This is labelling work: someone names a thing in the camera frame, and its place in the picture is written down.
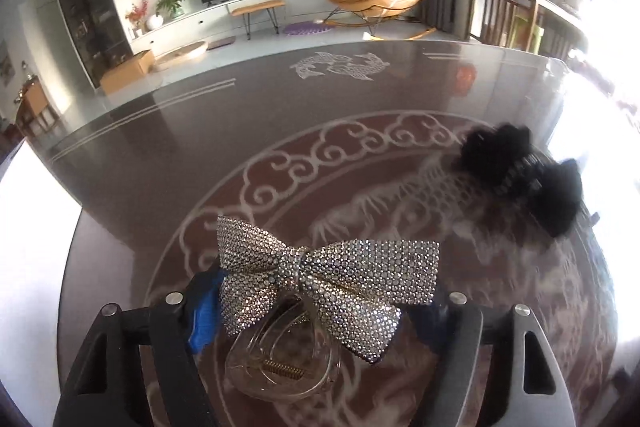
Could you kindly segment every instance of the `white vase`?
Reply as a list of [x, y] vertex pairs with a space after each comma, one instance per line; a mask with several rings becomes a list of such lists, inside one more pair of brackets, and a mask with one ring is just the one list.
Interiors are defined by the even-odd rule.
[[149, 31], [157, 30], [162, 23], [164, 22], [164, 17], [162, 17], [159, 13], [152, 15], [146, 20], [146, 27], [149, 28]]

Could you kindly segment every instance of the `black hair clip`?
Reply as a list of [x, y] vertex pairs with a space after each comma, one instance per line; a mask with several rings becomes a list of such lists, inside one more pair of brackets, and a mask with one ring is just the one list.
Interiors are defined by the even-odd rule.
[[474, 129], [462, 146], [460, 163], [495, 194], [523, 201], [551, 237], [568, 232], [574, 222], [582, 201], [578, 164], [535, 154], [527, 127]]

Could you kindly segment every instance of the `rhinestone bow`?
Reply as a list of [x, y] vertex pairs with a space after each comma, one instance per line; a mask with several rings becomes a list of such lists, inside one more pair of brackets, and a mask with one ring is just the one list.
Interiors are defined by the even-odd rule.
[[354, 240], [311, 250], [288, 247], [250, 223], [218, 217], [220, 265], [228, 273], [222, 319], [235, 335], [274, 306], [278, 295], [307, 295], [326, 330], [376, 362], [396, 332], [402, 304], [430, 304], [438, 272], [431, 241]]

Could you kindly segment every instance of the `tv stand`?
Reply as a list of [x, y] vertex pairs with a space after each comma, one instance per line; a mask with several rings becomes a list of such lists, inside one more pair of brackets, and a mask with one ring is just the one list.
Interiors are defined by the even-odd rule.
[[[217, 41], [231, 36], [240, 36], [246, 33], [240, 17], [234, 17], [231, 13], [236, 9], [242, 9], [250, 5], [278, 0], [215, 0], [208, 3], [202, 10], [187, 13], [179, 19], [166, 22], [157, 30], [152, 30], [141, 37], [130, 41], [134, 54], [152, 50], [156, 57], [170, 53], [173, 50], [197, 41]], [[308, 22], [316, 19], [324, 19], [334, 4], [328, 0], [279, 0], [284, 6], [278, 4], [276, 25], [280, 26], [294, 22]], [[267, 14], [252, 15], [252, 33], [262, 29], [270, 29], [273, 22]]]
[[207, 8], [211, 8], [212, 6], [217, 6], [218, 4], [222, 4], [229, 1], [233, 1], [233, 0], [216, 0], [215, 2], [209, 1], [207, 2]]

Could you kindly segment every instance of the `red decoration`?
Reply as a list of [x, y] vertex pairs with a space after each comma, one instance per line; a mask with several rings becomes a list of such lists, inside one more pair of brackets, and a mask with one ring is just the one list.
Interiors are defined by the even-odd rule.
[[472, 64], [461, 64], [456, 72], [456, 83], [453, 88], [453, 96], [466, 96], [476, 81], [478, 71]]
[[143, 0], [140, 7], [133, 4], [131, 6], [131, 12], [127, 13], [125, 18], [133, 23], [139, 23], [145, 17], [148, 6], [149, 0]]

